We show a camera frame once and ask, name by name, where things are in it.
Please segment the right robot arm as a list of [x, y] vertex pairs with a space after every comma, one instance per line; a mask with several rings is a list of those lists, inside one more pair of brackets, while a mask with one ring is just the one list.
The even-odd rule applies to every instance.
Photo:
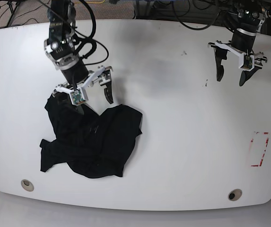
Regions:
[[87, 87], [98, 83], [104, 88], [104, 96], [113, 104], [112, 67], [99, 66], [96, 71], [88, 70], [84, 63], [96, 50], [100, 42], [94, 39], [96, 19], [93, 10], [81, 1], [90, 14], [92, 30], [89, 36], [82, 35], [76, 27], [76, 10], [70, 0], [53, 0], [48, 6], [49, 36], [44, 41], [44, 52], [55, 68], [60, 70], [66, 81], [56, 85], [52, 96], [59, 103], [67, 102], [80, 106], [88, 101]]

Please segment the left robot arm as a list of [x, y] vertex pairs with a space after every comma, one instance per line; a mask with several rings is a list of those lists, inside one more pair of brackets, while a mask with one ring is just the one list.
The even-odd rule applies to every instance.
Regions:
[[231, 52], [238, 57], [238, 68], [242, 70], [239, 85], [243, 86], [268, 60], [263, 52], [253, 51], [256, 35], [266, 19], [266, 11], [256, 0], [237, 0], [232, 9], [233, 12], [227, 12], [223, 20], [226, 28], [233, 33], [232, 39], [228, 43], [208, 43], [208, 46], [214, 49], [217, 81], [220, 82], [224, 76], [222, 61], [227, 60], [227, 53]]

